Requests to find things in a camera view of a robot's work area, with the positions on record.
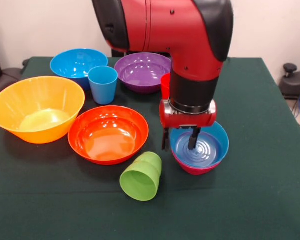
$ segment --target dark green cloth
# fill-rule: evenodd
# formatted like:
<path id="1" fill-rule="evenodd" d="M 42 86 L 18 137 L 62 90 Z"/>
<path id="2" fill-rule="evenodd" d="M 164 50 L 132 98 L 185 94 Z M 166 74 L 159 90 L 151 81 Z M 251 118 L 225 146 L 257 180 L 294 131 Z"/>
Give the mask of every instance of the dark green cloth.
<path id="1" fill-rule="evenodd" d="M 52 75 L 50 60 L 31 58 L 23 78 Z M 0 240 L 300 240 L 300 128 L 262 59 L 224 65 L 215 100 L 230 148 L 206 175 L 189 175 L 161 151 L 160 98 L 119 82 L 113 102 L 148 121 L 138 155 L 153 151 L 163 160 L 159 191 L 149 202 L 129 198 L 119 185 L 135 157 L 95 165 L 66 137 L 35 145 L 0 128 Z M 86 94 L 81 112 L 94 107 Z"/>

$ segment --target red bowl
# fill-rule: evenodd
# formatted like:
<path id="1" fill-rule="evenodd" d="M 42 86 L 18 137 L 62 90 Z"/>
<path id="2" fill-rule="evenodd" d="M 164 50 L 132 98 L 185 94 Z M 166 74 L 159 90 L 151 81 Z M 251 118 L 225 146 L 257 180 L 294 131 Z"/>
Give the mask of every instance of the red bowl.
<path id="1" fill-rule="evenodd" d="M 149 126 L 135 110 L 123 106 L 101 106 L 80 115 L 68 133 L 72 149 L 100 165 L 120 164 L 146 143 Z"/>
<path id="2" fill-rule="evenodd" d="M 210 171 L 212 171 L 213 169 L 215 169 L 216 167 L 218 167 L 218 165 L 221 163 L 217 163 L 213 166 L 209 166 L 209 167 L 206 167 L 206 168 L 197 168 L 197 167 L 193 167 L 193 166 L 189 166 L 187 164 L 184 164 L 182 161 L 180 161 L 177 156 L 175 155 L 174 152 L 172 152 L 175 160 L 178 162 L 178 164 L 180 165 L 180 167 L 185 170 L 188 174 L 191 174 L 191 175 L 195 175 L 195 176 L 198 176 L 198 175 L 203 175 L 203 174 L 206 174 Z"/>

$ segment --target stacked green cups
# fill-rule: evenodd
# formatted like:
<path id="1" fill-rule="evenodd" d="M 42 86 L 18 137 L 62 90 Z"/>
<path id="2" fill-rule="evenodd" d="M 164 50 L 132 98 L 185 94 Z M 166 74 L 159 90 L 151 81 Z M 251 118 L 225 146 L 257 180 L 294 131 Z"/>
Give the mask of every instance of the stacked green cups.
<path id="1" fill-rule="evenodd" d="M 149 201 L 157 195 L 161 172 L 161 158 L 154 152 L 145 152 L 122 173 L 121 188 L 135 200 Z"/>

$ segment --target orange bowl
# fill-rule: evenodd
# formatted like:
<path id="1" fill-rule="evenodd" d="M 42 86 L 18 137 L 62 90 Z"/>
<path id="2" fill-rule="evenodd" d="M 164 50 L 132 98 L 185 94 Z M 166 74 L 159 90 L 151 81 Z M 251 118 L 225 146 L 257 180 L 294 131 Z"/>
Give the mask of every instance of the orange bowl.
<path id="1" fill-rule="evenodd" d="M 19 81 L 0 92 L 0 127 L 32 144 L 65 136 L 85 103 L 74 81 L 39 76 Z"/>
<path id="2" fill-rule="evenodd" d="M 100 165 L 123 163 L 146 143 L 149 126 L 135 110 L 123 106 L 101 106 L 80 115 L 68 140 L 83 158 Z"/>

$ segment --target cup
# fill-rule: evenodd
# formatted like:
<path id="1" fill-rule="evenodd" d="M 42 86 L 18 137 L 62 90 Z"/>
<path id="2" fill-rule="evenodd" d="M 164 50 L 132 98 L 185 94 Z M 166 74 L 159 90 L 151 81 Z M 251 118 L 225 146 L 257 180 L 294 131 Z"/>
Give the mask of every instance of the cup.
<path id="1" fill-rule="evenodd" d="M 97 104 L 107 105 L 115 99 L 118 73 L 109 66 L 97 66 L 88 73 L 93 99 Z"/>
<path id="2" fill-rule="evenodd" d="M 167 73 L 161 77 L 161 93 L 162 99 L 167 100 L 170 97 L 170 73 Z"/>
<path id="3" fill-rule="evenodd" d="M 157 195 L 161 172 L 161 158 L 145 152 L 121 174 L 120 186 L 132 199 L 149 201 Z"/>

